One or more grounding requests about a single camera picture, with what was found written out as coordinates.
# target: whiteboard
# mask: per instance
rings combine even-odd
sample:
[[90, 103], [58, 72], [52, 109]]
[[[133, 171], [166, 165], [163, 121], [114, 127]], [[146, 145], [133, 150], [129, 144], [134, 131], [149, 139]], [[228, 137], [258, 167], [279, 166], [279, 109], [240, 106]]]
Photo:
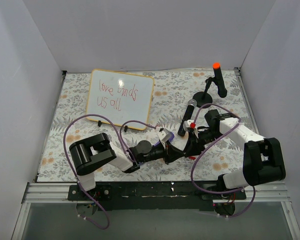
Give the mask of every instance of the whiteboard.
[[[91, 73], [87, 114], [99, 114], [117, 126], [129, 120], [148, 122], [155, 80], [150, 76], [94, 69]], [[100, 117], [87, 117], [101, 121]], [[129, 128], [144, 130], [140, 123], [131, 122]]]

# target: floral tablecloth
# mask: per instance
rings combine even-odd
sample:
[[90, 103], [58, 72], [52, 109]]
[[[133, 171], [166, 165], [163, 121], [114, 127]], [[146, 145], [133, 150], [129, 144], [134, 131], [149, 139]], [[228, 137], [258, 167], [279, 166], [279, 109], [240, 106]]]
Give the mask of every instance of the floral tablecloth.
[[[175, 134], [173, 145], [183, 149], [187, 142], [187, 134], [184, 137], [177, 135], [181, 119], [185, 113], [188, 100], [205, 88], [205, 80], [213, 76], [212, 70], [174, 70], [138, 72], [136, 74], [152, 76], [155, 80], [152, 103], [148, 123], [162, 126]], [[253, 129], [252, 121], [248, 117], [244, 99], [233, 70], [222, 71], [225, 87], [228, 90], [226, 98], [220, 98], [217, 87], [211, 85], [209, 93], [213, 102], [229, 109], [242, 118], [243, 123]], [[63, 150], [63, 135], [68, 124], [77, 117], [85, 114], [90, 74], [67, 74], [53, 117], [46, 146], [41, 159], [37, 175], [37, 182], [74, 182], [72, 173]], [[207, 109], [203, 109], [199, 115], [198, 126], [206, 126], [204, 115]], [[94, 121], [82, 119], [72, 126], [66, 137], [69, 147], [73, 142], [90, 137], [98, 133], [107, 133], [110, 140], [116, 145], [119, 141], [115, 131], [108, 124], [98, 124]], [[152, 144], [158, 141], [153, 129], [144, 131], [128, 129], [123, 133], [128, 146], [135, 146], [141, 140], [148, 140]], [[121, 172], [116, 167], [106, 164], [94, 173], [96, 181], [188, 181], [194, 161], [189, 158], [180, 158], [166, 165], [162, 159], [145, 163], [141, 169], [130, 174]], [[216, 180], [220, 174], [228, 173], [241, 168], [243, 164], [243, 151], [234, 142], [225, 138], [212, 147], [199, 161], [194, 177], [196, 180]]]

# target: microphone stand base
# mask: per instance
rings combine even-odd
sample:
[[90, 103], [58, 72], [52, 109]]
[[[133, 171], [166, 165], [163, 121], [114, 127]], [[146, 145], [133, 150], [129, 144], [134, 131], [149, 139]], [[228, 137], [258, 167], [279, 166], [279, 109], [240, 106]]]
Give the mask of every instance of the microphone stand base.
[[203, 91], [199, 91], [197, 92], [195, 95], [193, 95], [193, 99], [196, 100], [196, 106], [198, 108], [200, 108], [202, 105], [204, 104], [212, 104], [213, 100], [212, 100], [212, 96], [209, 93], [206, 93], [204, 98], [204, 92]]

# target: orange tip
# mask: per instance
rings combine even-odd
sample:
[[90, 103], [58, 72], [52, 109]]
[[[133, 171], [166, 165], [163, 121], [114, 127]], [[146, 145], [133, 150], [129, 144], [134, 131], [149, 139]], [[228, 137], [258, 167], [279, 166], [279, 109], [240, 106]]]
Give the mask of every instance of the orange tip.
[[212, 65], [213, 69], [219, 69], [220, 68], [220, 63], [219, 62], [215, 62], [213, 65]]

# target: white wall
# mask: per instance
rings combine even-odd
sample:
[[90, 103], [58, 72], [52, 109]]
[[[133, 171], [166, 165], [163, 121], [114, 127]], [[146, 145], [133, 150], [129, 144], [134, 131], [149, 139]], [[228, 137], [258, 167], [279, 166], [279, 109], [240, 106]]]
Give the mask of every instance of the white wall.
[[275, 0], [23, 0], [62, 70], [240, 67]]
[[61, 74], [22, 0], [0, 0], [0, 240], [36, 175]]
[[276, 0], [241, 70], [260, 133], [281, 142], [300, 226], [300, 0]]

